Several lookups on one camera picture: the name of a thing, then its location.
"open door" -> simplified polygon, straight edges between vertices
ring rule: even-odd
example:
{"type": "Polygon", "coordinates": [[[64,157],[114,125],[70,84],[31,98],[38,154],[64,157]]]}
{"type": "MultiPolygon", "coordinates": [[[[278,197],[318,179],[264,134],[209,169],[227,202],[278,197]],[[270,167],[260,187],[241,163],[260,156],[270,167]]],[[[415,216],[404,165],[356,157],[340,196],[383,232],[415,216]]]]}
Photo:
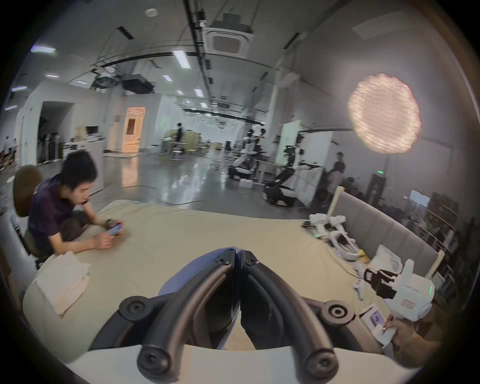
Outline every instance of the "open door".
{"type": "Polygon", "coordinates": [[[138,152],[140,137],[142,136],[142,125],[144,123],[145,107],[128,108],[125,126],[123,127],[122,152],[138,152]]]}

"white handheld device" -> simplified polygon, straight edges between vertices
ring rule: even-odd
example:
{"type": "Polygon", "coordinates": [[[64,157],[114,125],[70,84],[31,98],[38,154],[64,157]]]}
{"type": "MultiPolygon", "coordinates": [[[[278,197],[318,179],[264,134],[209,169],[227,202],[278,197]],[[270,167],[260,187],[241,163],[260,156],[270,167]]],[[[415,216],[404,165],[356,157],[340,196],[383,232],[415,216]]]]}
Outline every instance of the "white handheld device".
{"type": "MultiPolygon", "coordinates": [[[[385,301],[393,317],[415,322],[425,317],[432,309],[435,286],[431,280],[415,275],[413,265],[413,260],[408,259],[399,275],[367,268],[364,279],[371,284],[377,295],[387,299],[385,301]]],[[[373,336],[384,347],[390,343],[395,333],[396,328],[385,330],[380,324],[372,331],[373,336]]]]}

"person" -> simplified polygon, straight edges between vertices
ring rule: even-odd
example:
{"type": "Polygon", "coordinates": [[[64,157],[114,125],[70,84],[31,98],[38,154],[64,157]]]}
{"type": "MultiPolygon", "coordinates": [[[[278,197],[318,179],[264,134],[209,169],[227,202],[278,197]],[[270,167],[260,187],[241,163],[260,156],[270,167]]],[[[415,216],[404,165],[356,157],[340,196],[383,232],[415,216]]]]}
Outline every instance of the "person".
{"type": "Polygon", "coordinates": [[[12,161],[15,161],[15,155],[17,153],[17,148],[18,148],[16,137],[13,139],[13,147],[12,148],[13,148],[12,161]]]}
{"type": "Polygon", "coordinates": [[[3,143],[3,157],[7,157],[12,152],[12,142],[9,137],[5,137],[5,143],[3,143]]]}
{"type": "Polygon", "coordinates": [[[337,161],[335,164],[333,164],[333,168],[330,170],[332,171],[339,171],[341,173],[345,172],[345,163],[343,162],[343,152],[337,152],[336,153],[336,159],[337,161]]]}
{"type": "Polygon", "coordinates": [[[85,227],[95,224],[110,229],[120,220],[99,218],[88,201],[97,171],[86,151],[76,151],[63,162],[61,172],[43,180],[35,189],[28,217],[28,231],[43,256],[89,249],[108,249],[113,236],[102,231],[92,238],[74,241],[85,227]],[[76,206],[83,209],[74,210],[76,206]]]}
{"type": "Polygon", "coordinates": [[[182,124],[178,123],[177,124],[177,143],[180,143],[183,137],[183,128],[182,124]]]}
{"type": "Polygon", "coordinates": [[[417,334],[410,320],[393,319],[389,315],[384,327],[397,329],[393,343],[400,348],[401,356],[411,360],[415,366],[424,365],[440,346],[439,341],[427,341],[417,334]]]}

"air conditioning unit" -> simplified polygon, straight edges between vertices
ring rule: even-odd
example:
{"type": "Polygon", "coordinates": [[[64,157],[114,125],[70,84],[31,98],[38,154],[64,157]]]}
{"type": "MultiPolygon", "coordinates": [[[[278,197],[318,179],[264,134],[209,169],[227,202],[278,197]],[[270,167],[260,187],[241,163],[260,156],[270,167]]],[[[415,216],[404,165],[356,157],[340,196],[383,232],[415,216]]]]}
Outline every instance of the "air conditioning unit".
{"type": "Polygon", "coordinates": [[[253,40],[253,31],[240,23],[240,15],[223,14],[223,21],[214,21],[202,29],[206,53],[246,58],[253,40]]]}

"beige bed sheet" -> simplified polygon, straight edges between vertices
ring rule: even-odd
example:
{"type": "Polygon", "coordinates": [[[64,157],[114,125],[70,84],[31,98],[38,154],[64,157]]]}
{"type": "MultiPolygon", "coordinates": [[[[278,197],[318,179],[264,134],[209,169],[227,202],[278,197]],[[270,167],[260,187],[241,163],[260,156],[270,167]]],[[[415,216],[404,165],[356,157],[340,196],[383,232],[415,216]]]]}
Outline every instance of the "beige bed sheet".
{"type": "MultiPolygon", "coordinates": [[[[344,300],[358,313],[376,302],[384,316],[385,302],[367,287],[358,299],[354,276],[334,260],[333,250],[300,227],[298,220],[273,220],[194,211],[117,200],[101,212],[103,218],[125,222],[126,232],[112,249],[78,253],[90,263],[85,293],[62,317],[55,314],[34,281],[23,300],[32,328],[50,352],[67,363],[85,353],[101,326],[129,296],[153,297],[185,264],[214,249],[235,246],[252,251],[301,296],[314,300],[344,300]]],[[[91,227],[86,238],[100,231],[91,227]]],[[[42,273],[52,256],[38,271],[42,273]]],[[[355,271],[346,263],[344,267],[355,271]]],[[[227,349],[251,349],[237,322],[227,349]]]]}

